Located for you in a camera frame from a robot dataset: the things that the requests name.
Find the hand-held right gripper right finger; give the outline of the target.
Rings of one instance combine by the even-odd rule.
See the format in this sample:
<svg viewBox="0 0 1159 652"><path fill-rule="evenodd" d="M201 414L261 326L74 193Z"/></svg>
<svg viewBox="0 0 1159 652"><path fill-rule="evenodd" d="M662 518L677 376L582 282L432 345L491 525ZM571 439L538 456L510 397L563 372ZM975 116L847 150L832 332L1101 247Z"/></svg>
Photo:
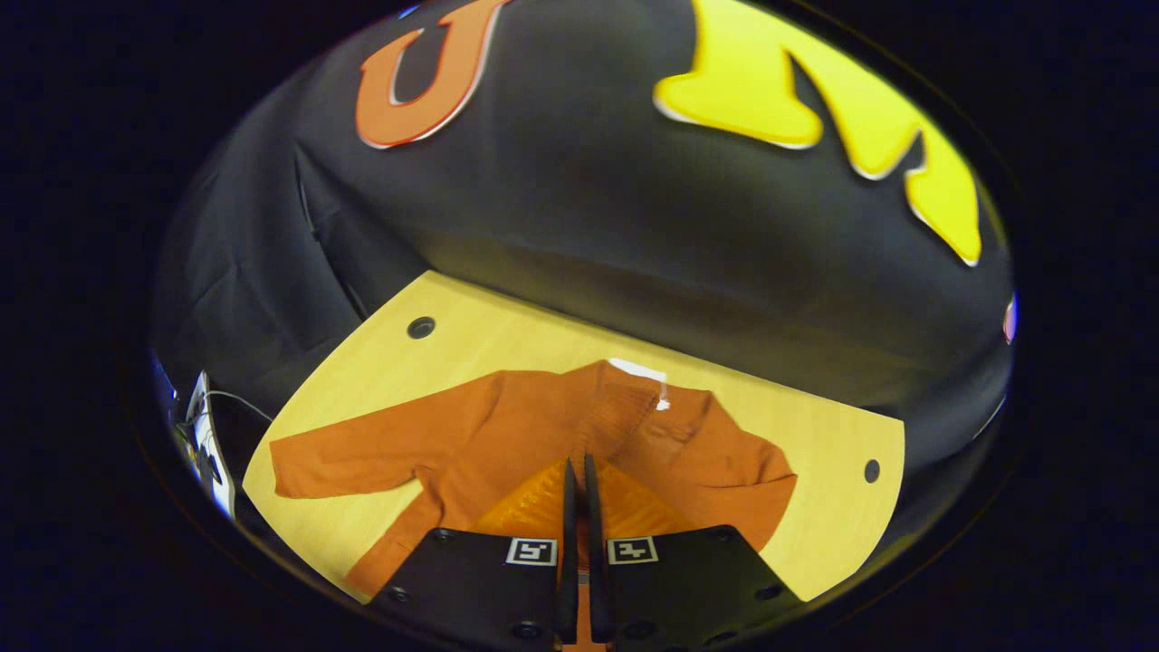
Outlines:
<svg viewBox="0 0 1159 652"><path fill-rule="evenodd" d="M591 640L605 649L750 647L802 599L730 523L693 529L634 479L584 463Z"/></svg>

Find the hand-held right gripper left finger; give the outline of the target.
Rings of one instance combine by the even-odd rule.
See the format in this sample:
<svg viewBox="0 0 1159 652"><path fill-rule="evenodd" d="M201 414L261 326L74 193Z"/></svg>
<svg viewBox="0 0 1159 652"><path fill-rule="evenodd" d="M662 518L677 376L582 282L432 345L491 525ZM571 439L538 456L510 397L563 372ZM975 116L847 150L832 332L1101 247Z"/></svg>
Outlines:
<svg viewBox="0 0 1159 652"><path fill-rule="evenodd" d="M577 479L562 470L548 537L435 528L373 598L371 610L450 649L555 649L577 639Z"/></svg>

